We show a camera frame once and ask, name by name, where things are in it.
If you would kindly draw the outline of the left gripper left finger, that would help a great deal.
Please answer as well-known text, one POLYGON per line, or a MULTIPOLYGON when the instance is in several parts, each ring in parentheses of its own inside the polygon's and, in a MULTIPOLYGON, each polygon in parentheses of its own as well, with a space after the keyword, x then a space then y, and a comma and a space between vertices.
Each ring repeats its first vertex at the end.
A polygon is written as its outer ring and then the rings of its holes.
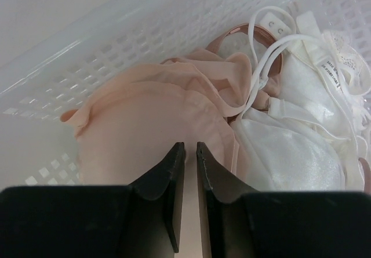
POLYGON ((125 186, 1 192, 2 257, 173 257, 180 248, 185 146, 125 186))

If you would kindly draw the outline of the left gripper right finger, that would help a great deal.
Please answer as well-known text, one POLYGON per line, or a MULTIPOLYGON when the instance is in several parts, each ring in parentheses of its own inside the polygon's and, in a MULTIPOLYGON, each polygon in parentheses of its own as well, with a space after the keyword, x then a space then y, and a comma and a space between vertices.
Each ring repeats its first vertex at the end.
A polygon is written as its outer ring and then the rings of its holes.
POLYGON ((370 196, 258 192, 197 144, 204 257, 369 257, 370 196))

